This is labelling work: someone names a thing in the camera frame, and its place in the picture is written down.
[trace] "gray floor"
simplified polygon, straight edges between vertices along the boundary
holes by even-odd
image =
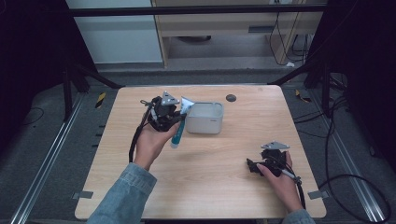
[[[136,85],[179,85],[179,84],[263,84],[285,76],[292,68],[279,65],[272,57],[271,50],[262,35],[251,36],[212,36],[207,42],[184,42],[177,38],[172,41],[169,64],[164,69],[139,67],[131,72],[103,73],[105,77],[120,84]],[[70,129],[48,179],[35,201],[29,222],[32,223],[71,223],[78,221],[74,216],[77,200],[72,199],[74,192],[82,190],[89,172],[100,133],[106,125],[108,114],[117,94],[102,83],[88,78],[91,89],[88,94],[74,91],[74,99],[82,97],[81,109]],[[294,118],[318,111],[314,103],[306,103],[295,96],[295,89],[304,92],[302,77],[295,78],[283,86],[282,90]],[[64,105],[62,86],[55,86],[35,97],[33,109],[26,118],[26,125],[10,144],[10,153],[0,160],[0,223],[8,223],[21,200],[28,191],[35,174],[51,147],[57,132],[63,125]],[[94,108],[101,92],[106,98],[100,108]],[[311,98],[319,93],[312,90]],[[332,98],[341,93],[332,91]],[[296,124],[300,131],[304,150],[313,170],[317,183],[325,177],[325,139],[328,129],[326,119],[314,119]],[[396,174],[386,161],[374,158],[353,115],[347,106],[339,108],[334,118],[336,131],[342,139],[350,160],[346,164],[336,141],[329,144],[329,170],[331,175],[343,174],[348,165],[354,164],[361,175],[374,182],[384,193],[392,207],[395,207]],[[334,194],[350,210],[367,218],[356,187],[349,179],[332,183]],[[380,208],[386,208],[374,193]],[[334,201],[333,197],[324,199],[328,214],[317,223],[361,223],[347,214]],[[150,223],[181,223],[156,221]],[[200,223],[251,223],[250,220],[201,221]],[[389,223],[396,223],[392,218]]]

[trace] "denim sleeve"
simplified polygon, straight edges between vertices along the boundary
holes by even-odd
[[[129,163],[87,223],[140,223],[156,182],[148,171]]]
[[[289,213],[284,219],[282,224],[315,224],[314,219],[309,216],[305,209],[300,209]]]

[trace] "hand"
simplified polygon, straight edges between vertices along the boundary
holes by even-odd
[[[146,125],[136,143],[134,163],[149,170],[149,167],[160,155],[165,143],[176,134],[179,123],[173,125],[168,132],[157,132],[151,125]]]
[[[292,166],[291,157],[288,151],[286,152],[286,163],[290,167]],[[268,182],[270,182],[271,187],[275,190],[276,196],[283,204],[285,204],[289,213],[303,209],[294,180],[284,174],[276,177],[267,167],[261,164],[257,164],[257,167],[265,178],[267,178]]]

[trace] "white container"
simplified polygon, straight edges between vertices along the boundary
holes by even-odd
[[[186,117],[189,133],[220,133],[224,109],[221,103],[195,102]]]

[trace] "metal rail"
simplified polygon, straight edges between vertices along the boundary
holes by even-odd
[[[41,164],[40,169],[35,176],[35,180],[33,181],[32,185],[30,186],[29,190],[23,197],[23,200],[18,207],[17,211],[14,213],[11,224],[23,224],[29,217],[30,212],[32,211],[33,206],[35,205],[35,201],[38,198],[41,190],[46,183],[46,180],[50,174],[51,168],[53,164],[56,162],[56,158],[58,157],[59,152],[64,144],[64,140],[68,135],[75,119],[80,110],[80,106],[82,100],[84,98],[84,93],[79,93],[77,100],[74,105],[73,113],[71,114],[70,118],[64,122],[60,131],[55,137],[55,140],[52,143],[52,146],[49,149],[49,152],[44,159],[43,163]]]
[[[314,93],[314,91],[309,91],[309,93],[311,94],[317,108],[321,110],[319,96]],[[326,116],[322,116],[322,120],[325,126],[327,128],[330,128],[329,119]],[[332,142],[334,144],[337,155],[344,166],[344,169],[351,175],[362,176],[359,168],[347,152],[347,148],[344,145],[343,140],[341,139],[341,136],[338,134],[337,130],[334,130],[334,133],[332,134]],[[370,190],[370,187],[365,182],[355,178],[351,179],[350,181],[361,201],[361,205],[363,206],[367,217],[373,222],[379,222],[384,220],[385,216],[381,208],[379,207],[374,194]]]
[[[239,5],[239,6],[188,6],[188,7],[115,7],[44,10],[49,15],[72,17],[145,16],[179,14],[268,13],[268,12],[318,12],[337,6],[326,4],[299,5]]]

